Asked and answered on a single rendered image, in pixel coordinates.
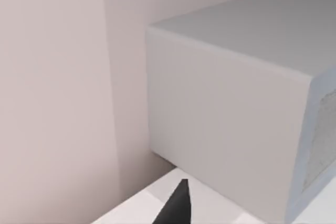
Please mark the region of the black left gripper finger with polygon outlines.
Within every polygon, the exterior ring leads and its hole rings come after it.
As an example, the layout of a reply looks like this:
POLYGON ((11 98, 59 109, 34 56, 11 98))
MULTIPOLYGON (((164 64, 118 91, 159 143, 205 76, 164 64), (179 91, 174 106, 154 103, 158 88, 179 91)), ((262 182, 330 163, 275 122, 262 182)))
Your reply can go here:
POLYGON ((182 179, 152 224, 191 224, 192 204, 188 179, 182 179))

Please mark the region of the pale microwave oven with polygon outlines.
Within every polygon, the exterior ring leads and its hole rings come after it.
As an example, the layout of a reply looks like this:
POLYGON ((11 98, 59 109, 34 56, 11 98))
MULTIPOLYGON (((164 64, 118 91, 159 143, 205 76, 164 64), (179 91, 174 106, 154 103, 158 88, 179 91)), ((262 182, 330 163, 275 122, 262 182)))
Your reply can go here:
POLYGON ((336 0, 232 0, 146 30, 153 152, 268 224, 336 185, 336 0))

